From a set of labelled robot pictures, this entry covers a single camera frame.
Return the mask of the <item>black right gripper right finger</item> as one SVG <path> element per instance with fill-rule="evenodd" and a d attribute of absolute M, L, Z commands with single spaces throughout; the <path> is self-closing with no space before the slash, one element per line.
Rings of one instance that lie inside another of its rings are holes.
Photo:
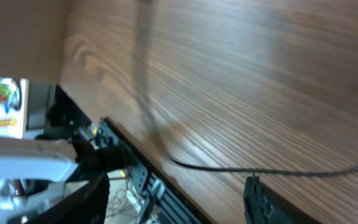
<path fill-rule="evenodd" d="M 243 199 L 247 224 L 320 224 L 267 187 L 259 176 L 246 178 Z"/>

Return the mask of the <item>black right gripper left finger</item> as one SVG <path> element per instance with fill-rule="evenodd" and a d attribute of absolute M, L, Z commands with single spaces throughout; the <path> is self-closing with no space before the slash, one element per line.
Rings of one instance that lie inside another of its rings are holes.
<path fill-rule="evenodd" d="M 27 224 L 103 224 L 109 196 L 105 172 Z"/>

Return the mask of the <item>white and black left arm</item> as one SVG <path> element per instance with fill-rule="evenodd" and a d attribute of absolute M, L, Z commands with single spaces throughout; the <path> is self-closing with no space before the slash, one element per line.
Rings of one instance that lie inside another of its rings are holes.
<path fill-rule="evenodd" d="M 126 164 L 125 152 L 116 146 L 95 150 L 84 140 L 0 137 L 0 180 L 76 182 L 122 169 Z"/>

